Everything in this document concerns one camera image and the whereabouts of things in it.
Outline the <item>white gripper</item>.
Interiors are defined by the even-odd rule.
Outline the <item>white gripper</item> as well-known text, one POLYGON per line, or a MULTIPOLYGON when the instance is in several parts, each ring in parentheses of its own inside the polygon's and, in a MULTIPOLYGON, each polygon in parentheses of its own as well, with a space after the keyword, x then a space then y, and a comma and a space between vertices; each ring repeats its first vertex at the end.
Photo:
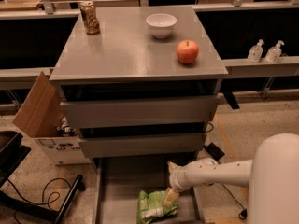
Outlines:
POLYGON ((169 171, 170 187, 164 194, 163 206, 170 206, 173 201, 179 197, 179 193, 191 188, 185 177, 185 170, 182 166, 177 166, 175 163, 169 161, 167 163, 169 171))

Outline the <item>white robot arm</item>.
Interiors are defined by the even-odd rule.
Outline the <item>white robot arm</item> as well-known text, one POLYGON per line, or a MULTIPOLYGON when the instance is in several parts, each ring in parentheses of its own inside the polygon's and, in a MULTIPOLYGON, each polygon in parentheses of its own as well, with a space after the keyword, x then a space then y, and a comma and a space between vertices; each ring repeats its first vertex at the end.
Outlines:
POLYGON ((251 160, 218 164, 211 158, 178 166, 168 163, 170 187, 163 205, 202 184, 249 188, 247 224, 299 224, 299 135, 281 133, 264 140, 251 160))

